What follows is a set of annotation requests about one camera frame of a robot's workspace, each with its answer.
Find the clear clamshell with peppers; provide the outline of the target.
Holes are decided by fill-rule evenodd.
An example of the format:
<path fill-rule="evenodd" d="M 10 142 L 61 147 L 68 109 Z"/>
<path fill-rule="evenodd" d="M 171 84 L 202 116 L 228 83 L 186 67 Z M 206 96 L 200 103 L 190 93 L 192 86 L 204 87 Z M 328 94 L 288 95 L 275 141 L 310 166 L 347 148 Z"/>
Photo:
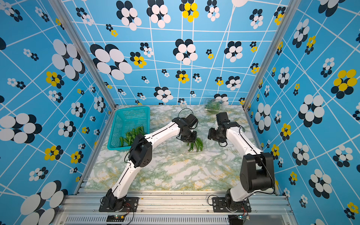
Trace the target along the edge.
<path fill-rule="evenodd" d="M 189 152 L 202 152 L 204 150 L 203 141 L 199 137 L 196 138 L 195 142 L 187 143 L 186 146 Z"/>
<path fill-rule="evenodd" d="M 225 102 L 220 99 L 207 99 L 204 102 L 204 108 L 207 113 L 218 114 L 223 111 Z"/>

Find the clear clamshell with peppers back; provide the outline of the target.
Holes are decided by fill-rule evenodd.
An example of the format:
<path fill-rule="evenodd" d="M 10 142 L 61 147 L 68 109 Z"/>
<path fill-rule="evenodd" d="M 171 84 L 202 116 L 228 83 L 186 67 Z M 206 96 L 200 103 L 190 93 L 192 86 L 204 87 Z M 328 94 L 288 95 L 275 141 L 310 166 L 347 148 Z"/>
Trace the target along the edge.
<path fill-rule="evenodd" d="M 220 99 L 207 99 L 204 102 L 204 108 L 207 113 L 218 114 L 223 111 L 225 102 Z"/>

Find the green peppers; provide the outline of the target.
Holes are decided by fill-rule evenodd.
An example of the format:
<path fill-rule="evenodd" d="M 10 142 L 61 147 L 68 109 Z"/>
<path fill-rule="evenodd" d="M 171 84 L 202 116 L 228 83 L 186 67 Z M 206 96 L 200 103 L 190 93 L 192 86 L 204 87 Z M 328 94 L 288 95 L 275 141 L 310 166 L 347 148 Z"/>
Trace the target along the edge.
<path fill-rule="evenodd" d="M 135 140 L 135 137 L 138 135 L 145 135 L 145 129 L 143 126 L 134 128 L 132 130 L 130 130 L 129 132 L 127 132 L 125 134 L 125 136 L 121 136 L 119 138 L 120 140 L 120 147 L 127 147 L 127 146 L 131 146 L 133 141 Z"/>

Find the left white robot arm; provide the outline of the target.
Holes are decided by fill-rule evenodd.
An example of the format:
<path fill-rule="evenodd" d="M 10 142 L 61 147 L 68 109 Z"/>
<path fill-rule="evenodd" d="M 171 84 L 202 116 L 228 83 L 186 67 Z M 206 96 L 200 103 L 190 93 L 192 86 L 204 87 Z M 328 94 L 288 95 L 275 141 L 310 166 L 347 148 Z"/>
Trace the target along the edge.
<path fill-rule="evenodd" d="M 164 141 L 178 137 L 184 143 L 195 143 L 197 140 L 198 119 L 192 113 L 186 118 L 176 117 L 166 126 L 147 135 L 138 134 L 130 147 L 126 167 L 115 185 L 100 200 L 100 212 L 119 212 L 131 208 L 125 203 L 128 190 L 140 170 L 152 160 L 153 150 Z"/>

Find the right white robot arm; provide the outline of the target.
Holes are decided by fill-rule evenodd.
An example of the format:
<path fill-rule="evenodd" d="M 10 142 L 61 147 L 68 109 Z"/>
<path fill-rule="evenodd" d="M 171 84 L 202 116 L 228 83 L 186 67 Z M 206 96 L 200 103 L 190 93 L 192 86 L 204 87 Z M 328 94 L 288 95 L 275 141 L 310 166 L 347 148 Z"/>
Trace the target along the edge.
<path fill-rule="evenodd" d="M 244 134 L 243 127 L 230 121 L 226 112 L 216 115 L 217 126 L 210 128 L 208 139 L 218 144 L 232 143 L 242 157 L 240 182 L 227 190 L 226 207 L 231 212 L 248 208 L 248 199 L 272 189 L 275 193 L 275 175 L 272 155 L 257 148 Z"/>

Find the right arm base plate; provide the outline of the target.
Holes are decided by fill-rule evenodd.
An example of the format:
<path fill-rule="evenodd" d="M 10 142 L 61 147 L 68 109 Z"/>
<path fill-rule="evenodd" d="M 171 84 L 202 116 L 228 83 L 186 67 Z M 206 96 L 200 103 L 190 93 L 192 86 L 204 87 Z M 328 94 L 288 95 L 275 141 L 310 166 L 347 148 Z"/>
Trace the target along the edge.
<path fill-rule="evenodd" d="M 249 200 L 234 202 L 225 197 L 213 197 L 212 207 L 214 212 L 221 213 L 250 213 L 252 212 Z"/>

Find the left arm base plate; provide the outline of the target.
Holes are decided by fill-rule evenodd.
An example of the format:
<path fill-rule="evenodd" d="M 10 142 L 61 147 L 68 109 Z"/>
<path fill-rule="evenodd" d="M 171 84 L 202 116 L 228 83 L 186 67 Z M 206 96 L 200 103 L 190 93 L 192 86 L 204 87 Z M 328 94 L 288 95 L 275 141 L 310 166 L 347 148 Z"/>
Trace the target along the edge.
<path fill-rule="evenodd" d="M 138 197 L 125 197 L 121 199 L 100 199 L 99 212 L 136 212 L 138 207 Z"/>

